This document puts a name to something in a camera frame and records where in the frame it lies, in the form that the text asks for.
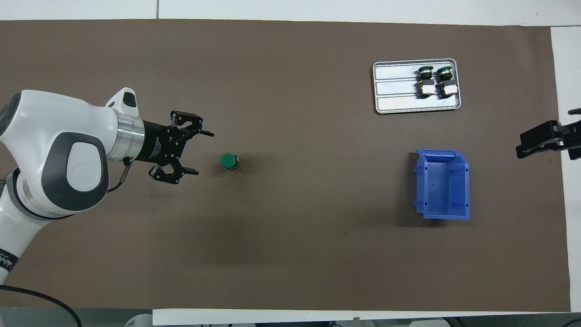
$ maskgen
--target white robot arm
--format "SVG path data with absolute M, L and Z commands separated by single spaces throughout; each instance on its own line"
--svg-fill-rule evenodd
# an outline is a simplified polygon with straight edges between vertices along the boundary
M 0 111 L 0 141 L 18 168 L 0 184 L 0 284 L 34 235 L 50 221 L 98 204 L 109 188 L 107 159 L 153 162 L 155 180 L 177 184 L 185 143 L 204 130 L 202 118 L 172 111 L 162 126 L 139 117 L 135 92 L 123 88 L 106 106 L 64 95 L 24 90 Z M 173 172 L 162 167 L 170 165 Z

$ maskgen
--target brown paper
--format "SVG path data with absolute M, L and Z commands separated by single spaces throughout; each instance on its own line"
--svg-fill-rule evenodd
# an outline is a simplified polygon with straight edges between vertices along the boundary
M 137 162 L 94 209 L 40 231 L 7 285 L 72 307 L 569 311 L 560 155 L 517 159 L 557 118 L 550 29 L 115 20 L 0 22 L 0 95 L 204 118 L 154 181 Z M 377 61 L 454 58 L 462 107 L 377 115 Z M 35 133 L 31 126 L 30 133 Z M 471 219 L 415 212 L 417 148 L 460 150 Z M 226 171 L 233 152 L 241 168 Z M 15 167 L 1 148 L 3 173 Z M 110 162 L 112 183 L 122 164 Z M 2 293 L 0 305 L 46 305 Z

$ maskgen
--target green button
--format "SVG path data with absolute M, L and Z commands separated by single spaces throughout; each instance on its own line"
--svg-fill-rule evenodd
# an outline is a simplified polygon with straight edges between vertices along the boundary
M 220 163 L 226 169 L 233 168 L 238 164 L 238 162 L 238 157 L 230 152 L 222 154 L 222 158 L 220 159 Z
M 444 70 L 452 70 L 452 66 L 442 67 L 436 71 L 436 74 L 440 74 L 440 72 L 443 72 Z

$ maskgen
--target black cable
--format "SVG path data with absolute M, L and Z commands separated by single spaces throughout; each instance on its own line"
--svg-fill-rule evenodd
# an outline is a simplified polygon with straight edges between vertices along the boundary
M 32 291 L 32 290 L 21 289 L 20 287 L 14 287 L 14 286 L 8 286 L 8 285 L 0 285 L 0 290 L 28 294 L 28 295 L 32 295 L 32 296 L 36 296 L 36 297 L 42 298 L 42 299 L 44 299 L 46 301 L 53 302 L 54 304 L 56 304 L 56 305 L 60 306 L 61 308 L 65 309 L 71 315 L 71 317 L 73 317 L 73 319 L 77 323 L 77 327 L 83 327 L 83 325 L 81 324 L 81 319 L 79 319 L 78 315 L 73 311 L 73 309 L 71 309 L 68 305 L 66 305 L 65 303 L 62 303 L 61 301 L 55 299 L 52 296 L 48 296 L 46 294 L 42 294 L 42 293 L 35 292 L 35 291 Z
M 454 324 L 450 321 L 450 318 L 442 317 L 442 319 L 444 319 L 448 323 L 448 325 L 450 325 L 450 327 L 454 327 Z
M 127 173 L 129 172 L 129 168 L 131 168 L 131 164 L 133 163 L 132 161 L 129 161 L 129 160 L 130 160 L 129 157 L 123 158 L 123 165 L 125 166 L 125 169 L 123 169 L 123 173 L 121 174 L 121 178 L 119 178 L 119 183 L 117 183 L 117 185 L 115 185 L 114 188 L 108 189 L 107 193 L 117 190 L 121 186 L 121 184 L 123 184 L 123 182 L 125 181 L 125 178 L 127 177 Z
M 123 182 L 119 182 L 119 183 L 117 183 L 117 185 L 115 185 L 115 187 L 114 187 L 114 188 L 112 188 L 112 189 L 108 189 L 108 190 L 107 190 L 107 193 L 109 193 L 109 192 L 113 192 L 113 191 L 117 190 L 117 189 L 119 188 L 119 186 L 121 186 L 121 184 L 123 184 Z
M 458 321 L 458 323 L 460 324 L 460 326 L 466 327 L 466 325 L 464 325 L 464 323 L 462 322 L 462 320 L 460 320 L 460 317 L 454 317 L 454 319 L 456 319 Z
M 581 114 L 581 108 L 571 109 L 567 113 L 570 115 L 579 115 L 579 114 Z
M 456 319 L 456 321 L 458 321 L 458 323 L 460 324 L 461 327 L 466 327 L 466 325 L 464 325 L 464 323 L 462 322 L 462 320 L 460 320 L 459 317 L 451 317 L 451 318 Z M 450 325 L 451 327 L 454 327 L 454 324 L 451 322 L 450 318 L 442 317 L 442 319 L 444 319 L 448 323 L 448 325 Z
M 563 325 L 563 327 L 567 327 L 567 326 L 569 326 L 570 324 L 572 324 L 572 323 L 574 323 L 574 322 L 577 322 L 577 321 L 581 321 L 581 318 L 579 318 L 579 319 L 574 319 L 574 320 L 571 320 L 571 321 L 569 321 L 568 323 L 566 323 L 565 325 Z

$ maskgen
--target blue bin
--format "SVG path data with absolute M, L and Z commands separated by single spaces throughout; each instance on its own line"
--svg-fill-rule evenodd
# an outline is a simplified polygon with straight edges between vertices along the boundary
M 426 219 L 470 219 L 468 161 L 459 151 L 417 149 L 417 197 Z

